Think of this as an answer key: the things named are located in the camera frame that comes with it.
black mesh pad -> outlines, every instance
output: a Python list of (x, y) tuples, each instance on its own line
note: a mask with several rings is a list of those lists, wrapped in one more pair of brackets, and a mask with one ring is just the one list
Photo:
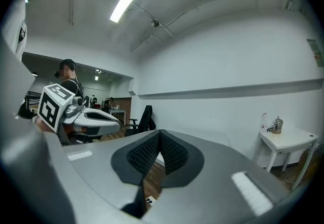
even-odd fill
[(166, 174), (170, 174), (182, 166), (188, 160), (188, 150), (177, 142), (160, 133), (160, 150), (166, 166)]
[(112, 155), (111, 165), (123, 182), (140, 186), (159, 152), (167, 174), (162, 188), (188, 185), (204, 166), (199, 149), (165, 130), (156, 130), (118, 149)]
[(127, 153), (127, 162), (137, 171), (141, 172), (144, 177), (151, 169), (159, 153), (158, 137), (159, 134), (154, 135)]

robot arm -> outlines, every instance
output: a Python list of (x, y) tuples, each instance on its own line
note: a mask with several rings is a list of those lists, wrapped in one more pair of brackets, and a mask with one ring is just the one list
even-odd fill
[(87, 132), (82, 135), (87, 137), (98, 137), (120, 129), (118, 119), (101, 110), (85, 108), (81, 97), (75, 97), (58, 84), (43, 88), (39, 104), (38, 116), (65, 144), (73, 142), (67, 137), (64, 125), (73, 125), (74, 129), (86, 128)]

white foam strip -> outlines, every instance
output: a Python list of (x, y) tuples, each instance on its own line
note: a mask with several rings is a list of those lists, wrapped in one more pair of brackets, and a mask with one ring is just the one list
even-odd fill
[(235, 173), (231, 178), (256, 216), (262, 215), (273, 207), (271, 201), (244, 172)]
[(81, 159), (81, 158), (90, 157), (92, 155), (93, 155), (93, 153), (90, 150), (87, 150), (87, 151), (82, 151), (82, 152), (79, 152), (79, 153), (67, 155), (67, 158), (70, 161), (75, 161), (75, 160), (78, 160), (78, 159)]

white bottle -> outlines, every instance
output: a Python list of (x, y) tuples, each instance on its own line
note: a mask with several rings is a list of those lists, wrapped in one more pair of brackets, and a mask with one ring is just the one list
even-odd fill
[(260, 124), (259, 131), (261, 133), (265, 133), (265, 132), (267, 132), (267, 129), (268, 129), (268, 114), (264, 113), (264, 114), (262, 114), (262, 117), (261, 117), (261, 124)]

poster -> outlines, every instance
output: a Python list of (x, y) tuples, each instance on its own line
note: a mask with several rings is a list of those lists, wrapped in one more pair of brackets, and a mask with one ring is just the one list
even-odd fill
[(314, 55), (315, 61), (317, 63), (317, 66), (324, 67), (323, 57), (322, 57), (322, 54), (318, 48), (316, 40), (307, 39), (307, 41), (308, 41), (308, 44), (309, 44), (311, 50), (313, 51), (313, 55)]

